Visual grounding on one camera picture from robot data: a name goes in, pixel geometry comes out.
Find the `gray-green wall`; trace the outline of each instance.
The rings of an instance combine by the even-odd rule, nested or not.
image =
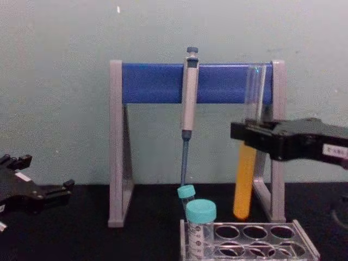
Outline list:
[[[38,183],[107,183],[109,60],[203,63],[284,59],[288,118],[348,123],[348,2],[1,1],[0,152],[34,156]],[[199,105],[190,143],[192,182],[234,182],[239,144],[229,123],[241,105]],[[129,106],[137,183],[176,183],[181,106]],[[347,181],[342,169],[287,163],[286,181]]]

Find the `test tube rack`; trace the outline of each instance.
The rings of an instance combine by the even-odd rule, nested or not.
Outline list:
[[[188,224],[180,222],[181,261],[189,256]],[[292,223],[214,223],[214,257],[209,260],[320,261],[297,220]]]

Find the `teal cap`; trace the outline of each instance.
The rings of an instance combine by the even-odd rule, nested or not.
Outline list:
[[[192,200],[186,205],[187,220],[204,224],[216,219],[216,205],[210,200]]]
[[[178,188],[179,198],[188,198],[196,194],[195,187],[193,185],[185,185]]]

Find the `micropipette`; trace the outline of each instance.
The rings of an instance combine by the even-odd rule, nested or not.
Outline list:
[[[181,162],[181,186],[185,185],[187,171],[187,157],[189,153],[189,141],[192,136],[194,126],[195,108],[197,101],[198,86],[198,48],[188,47],[189,56],[185,58],[183,74],[183,93],[182,93],[182,139],[183,155]]]

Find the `black table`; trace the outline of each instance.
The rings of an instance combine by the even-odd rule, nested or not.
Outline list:
[[[199,184],[197,195],[217,205],[217,220],[234,222],[234,184]],[[11,213],[1,217],[0,260],[175,260],[179,259],[181,203],[177,185],[137,185],[126,226],[108,229],[109,188],[78,185],[67,207],[37,216]],[[330,203],[347,183],[286,184],[285,212],[297,219],[321,253],[322,260],[348,260],[348,231],[329,215]],[[253,199],[250,222],[267,222]]]

